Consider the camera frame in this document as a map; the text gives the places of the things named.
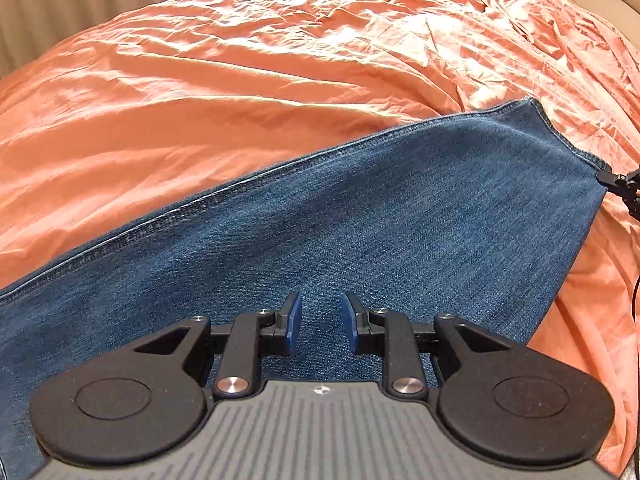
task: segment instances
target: wrinkled fabric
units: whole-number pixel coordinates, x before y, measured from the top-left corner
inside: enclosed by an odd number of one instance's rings
[[[181,318],[228,323],[299,291],[298,349],[265,360],[272,378],[380,378],[379,359],[348,351],[347,290],[414,321],[456,312],[528,342],[600,207],[599,169],[525,99],[285,163],[76,249],[0,290],[9,478],[42,462],[28,422],[38,384]]]
[[[386,127],[531,95],[578,148],[640,163],[640,55],[569,0],[171,0],[0,80],[0,286],[157,208]],[[638,226],[607,196],[531,345],[638,414]]]

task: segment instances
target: black cable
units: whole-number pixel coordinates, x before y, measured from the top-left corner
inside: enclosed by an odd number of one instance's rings
[[[636,296],[638,295],[638,286],[640,286],[640,276],[638,276],[636,286],[634,287],[634,294],[631,298],[631,317],[634,319],[634,324],[636,323]],[[640,352],[638,353],[638,432],[636,433],[636,452],[634,456],[636,480],[640,480]]]

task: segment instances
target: bed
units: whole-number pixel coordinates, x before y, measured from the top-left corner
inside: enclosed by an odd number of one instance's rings
[[[638,41],[572,0],[169,0],[121,14],[0,80],[0,298],[190,194],[527,95],[575,146],[631,171]],[[530,342],[609,389],[598,459],[615,474],[636,444],[638,229],[607,196]]]

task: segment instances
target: jeans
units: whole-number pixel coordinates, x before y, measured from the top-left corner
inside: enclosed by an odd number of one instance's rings
[[[377,379],[353,357],[339,295],[430,322],[455,312],[527,342],[603,199],[607,164],[534,99],[427,120],[191,196],[0,290],[0,456],[42,462],[28,400],[49,376],[179,319],[213,323],[304,296],[293,358],[264,376]]]

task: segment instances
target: denim fabric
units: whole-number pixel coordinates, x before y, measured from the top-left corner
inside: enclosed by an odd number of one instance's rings
[[[36,386],[184,317],[231,322],[304,295],[298,354],[266,376],[372,379],[338,295],[429,322],[455,312],[526,342],[596,214],[607,165],[533,99],[392,128],[208,190],[80,247],[0,291],[0,454],[41,462]]]

